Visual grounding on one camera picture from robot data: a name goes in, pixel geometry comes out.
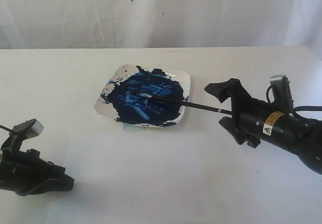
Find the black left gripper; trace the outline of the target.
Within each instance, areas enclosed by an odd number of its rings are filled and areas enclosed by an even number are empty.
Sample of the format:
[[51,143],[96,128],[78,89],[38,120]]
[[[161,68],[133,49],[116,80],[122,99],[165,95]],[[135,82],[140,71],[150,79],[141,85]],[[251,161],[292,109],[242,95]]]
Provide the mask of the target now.
[[1,150],[1,190],[20,196],[72,190],[74,178],[65,174],[65,168],[41,159],[39,154],[36,150],[17,155]]

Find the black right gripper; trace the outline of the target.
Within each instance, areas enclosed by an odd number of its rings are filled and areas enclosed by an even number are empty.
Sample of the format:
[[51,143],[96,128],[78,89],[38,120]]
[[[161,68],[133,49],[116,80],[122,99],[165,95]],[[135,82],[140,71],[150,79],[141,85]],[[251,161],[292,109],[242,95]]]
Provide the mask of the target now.
[[238,145],[246,142],[256,148],[261,140],[279,148],[296,148],[309,133],[309,125],[272,103],[252,98],[239,79],[209,83],[205,92],[220,103],[231,98],[232,117],[222,117],[219,124]]

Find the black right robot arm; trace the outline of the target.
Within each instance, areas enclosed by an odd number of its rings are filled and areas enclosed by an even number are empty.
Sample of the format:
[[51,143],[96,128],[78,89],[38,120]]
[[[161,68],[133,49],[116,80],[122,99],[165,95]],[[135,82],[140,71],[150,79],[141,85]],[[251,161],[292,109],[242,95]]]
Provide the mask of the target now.
[[275,100],[272,103],[253,98],[240,80],[231,78],[210,83],[205,91],[219,102],[231,100],[231,117],[222,117],[219,124],[237,144],[256,148],[262,140],[299,159],[312,171],[321,173],[321,122],[294,116]]

